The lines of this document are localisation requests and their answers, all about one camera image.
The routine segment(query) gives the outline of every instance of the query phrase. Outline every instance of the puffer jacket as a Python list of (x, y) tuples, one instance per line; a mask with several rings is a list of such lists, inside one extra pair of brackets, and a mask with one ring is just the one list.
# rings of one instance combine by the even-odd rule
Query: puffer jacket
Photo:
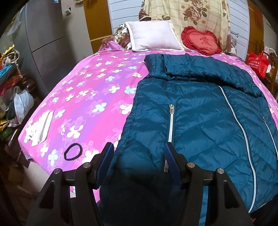
[[(252, 212), (278, 193), (278, 132), (244, 70), (212, 57), (151, 54), (98, 207), (105, 225), (170, 226), (184, 191), (165, 173), (163, 147), (202, 169), (223, 168)], [(204, 187), (204, 225), (208, 190)]]

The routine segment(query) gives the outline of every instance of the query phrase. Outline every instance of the pink bedsheet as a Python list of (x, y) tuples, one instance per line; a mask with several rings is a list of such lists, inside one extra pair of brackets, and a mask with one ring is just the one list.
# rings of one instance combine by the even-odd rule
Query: pink bedsheet
[[(132, 108), (137, 84), (148, 74), (143, 60), (152, 53), (184, 54), (183, 51), (134, 53), (131, 50), (113, 50), (98, 52), (79, 62), (45, 98), (21, 132), (18, 140), (24, 154), (30, 155), (50, 174), (55, 168), (72, 170), (89, 162), (102, 151), (106, 142), (112, 142), (117, 147)], [(186, 53), (201, 55), (193, 50), (186, 50)], [(278, 104), (251, 68), (236, 57), (223, 54), (213, 57), (236, 65), (252, 76), (267, 98), (278, 126)], [(47, 138), (32, 147), (32, 142), (26, 139), (25, 129), (47, 110), (54, 110)], [(83, 153), (76, 160), (66, 161), (63, 153), (72, 143), (81, 144)], [(68, 158), (76, 156), (78, 152), (77, 147), (72, 148)], [(98, 191), (94, 191), (94, 194), (98, 201)]]

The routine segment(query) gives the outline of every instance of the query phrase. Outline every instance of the white zipper trim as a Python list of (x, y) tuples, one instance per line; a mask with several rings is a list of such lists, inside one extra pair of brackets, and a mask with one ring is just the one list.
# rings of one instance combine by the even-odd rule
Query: white zipper trim
[[(170, 127), (169, 127), (168, 142), (172, 142), (175, 106), (173, 104), (170, 104), (169, 108), (170, 108)], [(167, 161), (165, 160), (164, 172), (165, 173), (168, 172), (168, 169), (169, 166), (167, 164)]]
[(276, 144), (275, 144), (275, 142), (274, 142), (273, 136), (272, 136), (272, 134), (271, 134), (271, 132), (270, 132), (270, 129), (269, 129), (269, 127), (268, 127), (268, 125), (267, 125), (267, 123), (266, 123), (264, 117), (262, 117), (262, 119), (264, 120), (264, 123), (265, 123), (266, 127), (268, 128), (269, 134), (270, 134), (270, 136), (271, 136), (271, 139), (272, 139), (272, 141), (273, 141), (273, 144), (274, 144), (274, 147), (275, 147), (275, 150), (276, 150), (277, 160), (278, 160), (278, 151), (277, 151)]
[(249, 209), (249, 211), (248, 211), (248, 212), (250, 213), (251, 210), (252, 210), (252, 208), (253, 208), (253, 206), (254, 206), (254, 204), (255, 204), (255, 200), (256, 200), (256, 194), (257, 194), (257, 177), (256, 177), (255, 168), (254, 168), (254, 166), (253, 166), (253, 164), (252, 164), (252, 161), (251, 161), (251, 154), (250, 154), (250, 148), (249, 148), (248, 138), (247, 138), (247, 135), (246, 135), (246, 132), (245, 132), (244, 128), (242, 127), (242, 125), (241, 125), (240, 122), (238, 121), (237, 116), (236, 116), (236, 114), (235, 114), (235, 112), (234, 112), (234, 110), (233, 110), (233, 107), (231, 106), (231, 104), (230, 104), (230, 102), (229, 102), (229, 100), (228, 100), (228, 98), (227, 98), (227, 96), (226, 96), (224, 90), (223, 90), (222, 87), (220, 87), (220, 86), (219, 86), (219, 88), (221, 89), (221, 91), (222, 91), (222, 93), (223, 93), (223, 95), (224, 95), (224, 97), (225, 97), (225, 99), (226, 99), (228, 105), (230, 106), (230, 108), (231, 108), (231, 110), (232, 110), (232, 112), (233, 112), (233, 115), (234, 115), (234, 117), (235, 117), (237, 123), (238, 123), (239, 126), (240, 126), (240, 128), (241, 128), (241, 130), (242, 130), (242, 132), (243, 132), (244, 138), (245, 138), (245, 142), (246, 142), (248, 160), (249, 160), (249, 164), (250, 164), (250, 167), (251, 167), (251, 169), (252, 169), (252, 173), (253, 173), (253, 177), (254, 177), (254, 180), (253, 180), (253, 186), (254, 186), (253, 200), (252, 200), (251, 207), (250, 207), (250, 209)]

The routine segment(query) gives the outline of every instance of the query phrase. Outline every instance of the floral blanket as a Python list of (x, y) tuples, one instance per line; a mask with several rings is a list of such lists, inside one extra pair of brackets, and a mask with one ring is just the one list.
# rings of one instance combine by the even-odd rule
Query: floral blanket
[(178, 40), (185, 27), (211, 31), (225, 49), (228, 35), (229, 9), (226, 0), (145, 0), (143, 9), (152, 20), (171, 20)]
[[(207, 57), (194, 50), (185, 52)], [(18, 141), (23, 153), (30, 155), (50, 174), (55, 168), (72, 170), (91, 161), (95, 154), (102, 151), (106, 142), (112, 142), (116, 148), (126, 117), (132, 109), (137, 84), (148, 74), (143, 60), (152, 53), (179, 55), (184, 54), (184, 51), (134, 53), (132, 50), (106, 50), (79, 62), (50, 92), (22, 130)], [(266, 96), (278, 126), (278, 104), (250, 67), (237, 57), (224, 54), (213, 57), (236, 65), (252, 76)], [(32, 141), (26, 137), (26, 128), (37, 122), (47, 110), (54, 110), (47, 138), (32, 147)], [(63, 154), (72, 143), (81, 144), (83, 153), (73, 161), (66, 161)], [(67, 158), (78, 153), (79, 148), (75, 146)], [(94, 191), (94, 194), (98, 201), (98, 191)]]

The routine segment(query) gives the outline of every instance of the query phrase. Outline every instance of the wooden door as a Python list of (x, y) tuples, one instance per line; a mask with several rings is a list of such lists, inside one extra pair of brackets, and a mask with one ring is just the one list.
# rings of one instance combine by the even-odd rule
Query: wooden door
[(249, 53), (260, 54), (264, 50), (264, 21), (262, 12), (252, 2), (248, 0), (250, 34), (246, 61)]
[(83, 1), (88, 33), (93, 52), (101, 46), (101, 40), (112, 35), (107, 0)]

